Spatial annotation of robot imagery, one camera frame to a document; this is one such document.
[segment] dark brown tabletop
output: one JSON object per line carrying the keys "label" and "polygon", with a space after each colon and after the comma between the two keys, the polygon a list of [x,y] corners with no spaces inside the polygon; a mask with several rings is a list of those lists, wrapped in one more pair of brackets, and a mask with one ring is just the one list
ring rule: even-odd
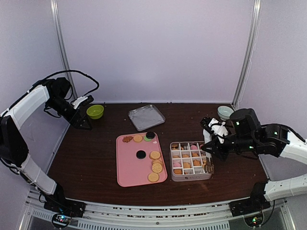
{"label": "dark brown tabletop", "polygon": [[163,183],[121,187],[117,183],[116,138],[137,133],[128,111],[146,104],[105,104],[104,116],[91,120],[93,130],[70,127],[48,175],[60,183],[66,197],[90,202],[168,206],[203,204],[249,196],[254,183],[266,180],[259,160],[229,155],[226,162],[213,157],[215,172],[209,180],[174,182],[171,179],[171,142],[203,140],[200,121],[216,117],[220,104],[155,104],[166,122],[146,131],[157,133],[168,178]]}

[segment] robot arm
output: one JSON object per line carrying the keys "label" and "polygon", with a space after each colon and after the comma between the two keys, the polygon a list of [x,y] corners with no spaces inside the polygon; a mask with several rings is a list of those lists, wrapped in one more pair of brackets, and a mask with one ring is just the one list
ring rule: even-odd
{"label": "robot arm", "polygon": [[93,97],[82,96],[69,103],[65,99],[71,88],[69,81],[65,78],[48,79],[68,71],[78,72],[91,78],[77,70],[65,70],[52,74],[36,82],[26,94],[0,115],[0,160],[42,193],[46,200],[44,208],[71,217],[82,217],[85,204],[65,198],[61,185],[49,178],[33,161],[27,144],[19,132],[28,117],[43,104],[45,104],[45,112],[49,108],[54,109],[59,116],[63,116],[75,128],[86,130],[92,128],[88,118],[81,115],[79,108],[92,102]]}
{"label": "robot arm", "polygon": [[[205,117],[201,121],[204,133],[212,140],[202,150],[225,161],[230,153],[250,158],[244,153],[253,152],[284,157],[307,164],[307,143],[298,133],[280,124],[261,125],[253,109],[235,111],[230,120],[236,134],[229,134],[225,122]],[[250,198],[230,203],[233,216],[244,215],[270,207],[269,201],[307,193],[307,174],[282,180],[256,183]]]}

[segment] white backdrop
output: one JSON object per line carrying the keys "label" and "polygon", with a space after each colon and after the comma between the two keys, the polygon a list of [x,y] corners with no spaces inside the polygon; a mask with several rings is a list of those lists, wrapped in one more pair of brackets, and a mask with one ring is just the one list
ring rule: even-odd
{"label": "white backdrop", "polygon": [[[61,0],[71,69],[96,102],[231,102],[253,0]],[[94,84],[74,74],[79,96]]]}
{"label": "white backdrop", "polygon": [[[307,2],[263,1],[259,36],[241,108],[255,109],[262,124],[281,123],[307,138]],[[307,173],[294,160],[262,156],[272,180]],[[296,229],[307,229],[307,195],[288,199]]]}

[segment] metal tray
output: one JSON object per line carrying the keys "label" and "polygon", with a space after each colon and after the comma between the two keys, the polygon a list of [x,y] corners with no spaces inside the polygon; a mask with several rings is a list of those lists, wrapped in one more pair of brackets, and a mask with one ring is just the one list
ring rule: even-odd
{"label": "metal tray", "polygon": [[157,126],[165,122],[165,117],[153,104],[134,109],[128,116],[138,131]]}

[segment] gingerbread cookie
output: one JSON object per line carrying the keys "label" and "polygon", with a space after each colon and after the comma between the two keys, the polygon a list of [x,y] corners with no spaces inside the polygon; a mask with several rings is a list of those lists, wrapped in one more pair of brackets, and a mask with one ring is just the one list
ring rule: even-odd
{"label": "gingerbread cookie", "polygon": [[128,142],[131,141],[132,139],[133,139],[132,136],[124,137],[124,138],[123,138],[123,142],[128,143]]}
{"label": "gingerbread cookie", "polygon": [[201,166],[201,161],[193,160],[193,165],[194,166]]}
{"label": "gingerbread cookie", "polygon": [[188,162],[183,162],[183,168],[184,169],[190,169],[191,168],[191,164]]}
{"label": "gingerbread cookie", "polygon": [[178,150],[178,145],[172,145],[172,150]]}

